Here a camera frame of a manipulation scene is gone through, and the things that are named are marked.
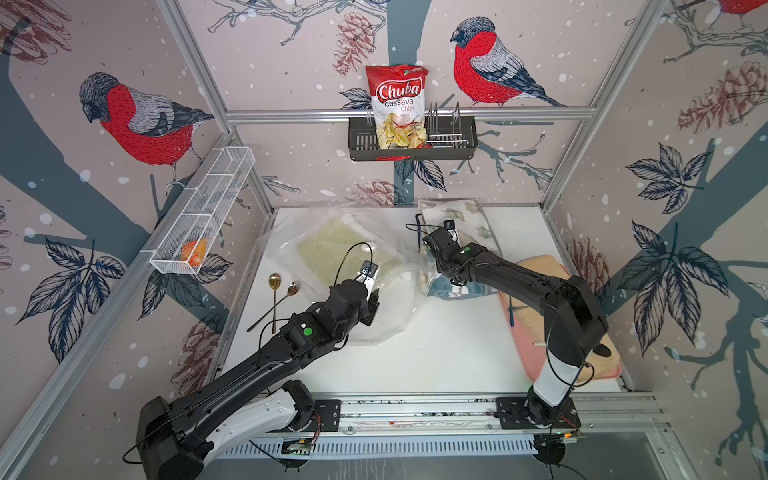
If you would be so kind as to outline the white bear print blanket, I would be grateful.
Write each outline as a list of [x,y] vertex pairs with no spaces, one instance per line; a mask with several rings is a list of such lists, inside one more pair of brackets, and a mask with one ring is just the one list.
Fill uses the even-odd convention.
[[[459,235],[459,244],[476,243],[484,246],[496,255],[501,255],[500,247],[492,227],[480,203],[474,199],[460,200],[424,200],[418,202],[422,214],[421,223],[442,227],[443,221],[453,219]],[[421,273],[420,284],[427,288],[438,273]]]

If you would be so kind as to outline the pale green fleece blanket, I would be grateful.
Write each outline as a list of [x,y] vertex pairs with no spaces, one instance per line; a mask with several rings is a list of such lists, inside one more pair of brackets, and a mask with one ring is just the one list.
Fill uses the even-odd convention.
[[298,242],[296,251],[300,265],[320,287],[354,277],[365,260],[379,266],[380,276],[407,262],[395,239],[352,213],[329,217]]

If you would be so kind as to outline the clear plastic vacuum bag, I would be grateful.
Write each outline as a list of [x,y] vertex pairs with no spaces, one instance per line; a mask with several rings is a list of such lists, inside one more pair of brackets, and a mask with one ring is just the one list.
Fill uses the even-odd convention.
[[374,206],[282,210],[259,240],[259,272],[278,273],[299,291],[289,297],[284,286],[276,295],[261,294],[262,315],[284,322],[350,279],[371,283],[380,302],[372,325],[355,328],[350,345],[393,344],[415,333],[429,305],[428,262],[416,246],[415,214],[413,208]]

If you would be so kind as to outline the teal bear blanket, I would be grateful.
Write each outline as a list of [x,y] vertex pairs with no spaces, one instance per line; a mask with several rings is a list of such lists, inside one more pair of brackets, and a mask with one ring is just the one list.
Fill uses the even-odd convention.
[[445,301],[458,301],[485,297],[496,292],[496,289],[477,282],[454,285],[447,277],[438,275],[431,281],[427,295]]

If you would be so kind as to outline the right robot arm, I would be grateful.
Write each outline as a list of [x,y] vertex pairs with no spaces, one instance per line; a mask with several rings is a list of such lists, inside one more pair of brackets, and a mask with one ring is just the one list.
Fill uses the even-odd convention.
[[578,276],[562,279],[535,272],[476,243],[461,246],[443,227],[425,235],[423,244],[432,253],[437,271],[452,284],[487,285],[543,317],[546,360],[528,391],[526,409],[532,424],[553,426],[588,355],[608,331],[600,302],[587,282]]

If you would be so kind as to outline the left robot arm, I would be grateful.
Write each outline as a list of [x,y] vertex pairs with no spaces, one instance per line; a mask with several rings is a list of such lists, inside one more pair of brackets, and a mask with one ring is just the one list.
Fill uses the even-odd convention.
[[356,325],[371,325],[378,307],[378,290],[346,279],[221,377],[172,402],[147,402],[135,444],[146,477],[194,479],[215,454],[251,435],[305,426],[314,400],[292,375],[331,353]]

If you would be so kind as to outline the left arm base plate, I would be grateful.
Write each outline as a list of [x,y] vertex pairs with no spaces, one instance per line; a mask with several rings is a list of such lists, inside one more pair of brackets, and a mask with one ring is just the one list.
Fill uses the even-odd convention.
[[310,415],[309,421],[301,432],[326,433],[339,430],[341,401],[339,399],[319,399]]

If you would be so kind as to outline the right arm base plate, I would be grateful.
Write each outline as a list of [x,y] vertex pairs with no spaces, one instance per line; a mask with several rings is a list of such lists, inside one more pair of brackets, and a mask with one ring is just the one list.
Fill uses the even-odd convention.
[[554,415],[555,407],[545,406],[542,420],[535,420],[528,409],[528,398],[525,395],[497,397],[496,411],[493,416],[499,420],[503,430],[548,429],[579,430],[581,420],[572,398],[568,397],[559,413]]

